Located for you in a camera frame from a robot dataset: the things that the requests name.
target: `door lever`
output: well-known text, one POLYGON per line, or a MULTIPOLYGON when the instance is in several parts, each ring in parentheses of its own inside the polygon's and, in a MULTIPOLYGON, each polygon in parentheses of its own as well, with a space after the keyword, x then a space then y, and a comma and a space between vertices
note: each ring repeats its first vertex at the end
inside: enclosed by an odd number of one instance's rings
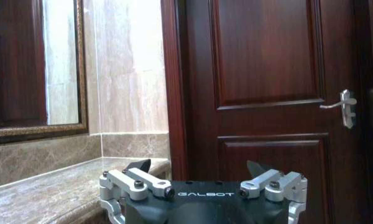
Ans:
POLYGON ((334 105, 322 105, 322 109, 332 109, 335 107, 342 106, 342 114, 343 114, 343 123, 344 126, 352 129, 355 126, 355 105, 358 104, 358 101, 355 98, 352 98, 352 92, 350 90, 344 90, 340 93, 340 102, 334 105))
POLYGON ((322 106, 319 106, 322 109, 332 109, 332 108, 335 108, 335 107, 338 107, 338 106, 342 106, 343 104, 350 104, 350 105, 356 105, 356 99, 355 98, 350 98, 350 99, 347 99, 347 100, 342 100, 339 103, 336 103, 336 104, 332 104, 332 105, 328 105, 328 106, 326 106, 326 105, 322 105, 322 106))

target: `marble countertop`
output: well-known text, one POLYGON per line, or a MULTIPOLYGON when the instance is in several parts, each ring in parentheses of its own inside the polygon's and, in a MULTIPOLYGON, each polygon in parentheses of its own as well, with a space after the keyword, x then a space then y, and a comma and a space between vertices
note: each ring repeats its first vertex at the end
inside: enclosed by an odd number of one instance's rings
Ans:
MULTIPOLYGON (((0 187, 0 223, 71 223, 100 213, 100 174, 140 160, 99 158, 0 187)), ((168 159, 152 159, 150 172, 167 171, 168 159)))

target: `marble wall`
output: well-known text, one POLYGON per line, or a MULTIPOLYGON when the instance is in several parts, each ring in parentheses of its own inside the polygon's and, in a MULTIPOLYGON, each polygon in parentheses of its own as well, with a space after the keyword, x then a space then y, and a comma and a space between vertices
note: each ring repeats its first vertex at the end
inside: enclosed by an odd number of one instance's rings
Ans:
POLYGON ((75 124, 79 123, 75 3, 44 0, 43 11, 47 124, 75 124))
POLYGON ((160 0, 86 0, 84 15, 91 131, 168 132, 160 0))
POLYGON ((170 158, 168 152, 168 133, 103 135, 104 156, 170 158))
POLYGON ((100 136, 79 135, 0 146, 0 185, 102 157, 100 136))

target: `gold mirror frame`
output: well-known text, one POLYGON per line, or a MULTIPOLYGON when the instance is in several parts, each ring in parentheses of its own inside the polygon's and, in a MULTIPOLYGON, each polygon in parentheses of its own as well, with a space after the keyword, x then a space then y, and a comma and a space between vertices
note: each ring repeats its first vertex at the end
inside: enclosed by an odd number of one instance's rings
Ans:
POLYGON ((0 144, 88 133, 83 0, 75 0, 75 5, 79 124, 0 128, 0 144))

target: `screw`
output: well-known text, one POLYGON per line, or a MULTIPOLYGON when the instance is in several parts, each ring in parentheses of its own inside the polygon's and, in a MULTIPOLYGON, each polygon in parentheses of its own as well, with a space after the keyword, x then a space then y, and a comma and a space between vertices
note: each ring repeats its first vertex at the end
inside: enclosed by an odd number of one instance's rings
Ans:
POLYGON ((140 180, 135 181, 135 187, 136 187, 138 189, 142 189, 142 188, 144 187, 144 182, 140 181, 140 180))
POLYGON ((176 191, 172 187, 166 188, 164 190, 164 197, 170 200, 175 197, 176 191))
POLYGON ((271 181, 271 182, 270 182, 270 186, 271 186, 274 189, 280 189, 280 182, 278 182, 278 181, 271 181))
POLYGON ((242 189, 242 190, 239 191, 239 194, 240 194, 240 196, 242 196, 243 198, 248 198, 248 196, 250 196, 250 192, 248 192, 246 189, 242 189))

